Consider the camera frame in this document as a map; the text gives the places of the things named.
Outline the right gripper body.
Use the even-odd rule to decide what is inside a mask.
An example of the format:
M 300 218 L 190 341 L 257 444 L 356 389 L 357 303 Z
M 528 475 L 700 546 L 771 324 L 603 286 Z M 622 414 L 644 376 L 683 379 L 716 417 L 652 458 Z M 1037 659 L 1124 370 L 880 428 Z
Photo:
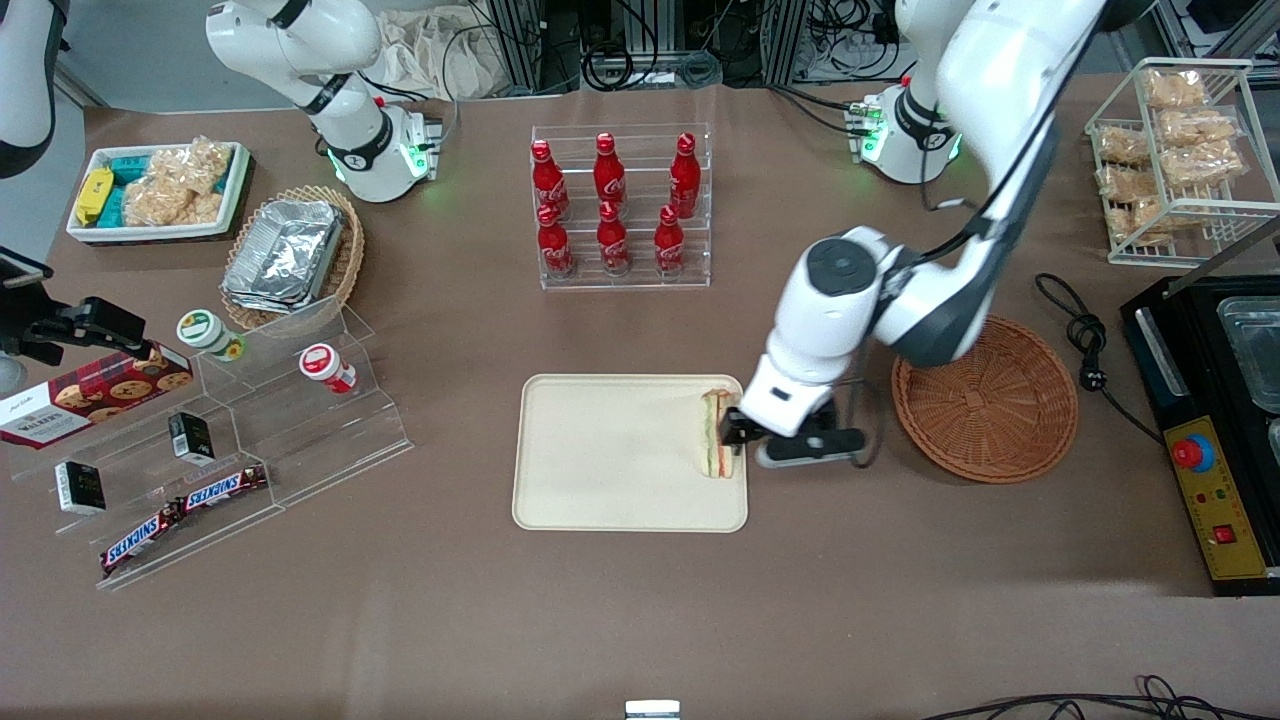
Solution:
M 22 345 L 33 325 L 47 320 L 52 300 L 44 288 L 44 265 L 32 265 L 9 249 L 1 251 L 1 350 L 23 355 Z

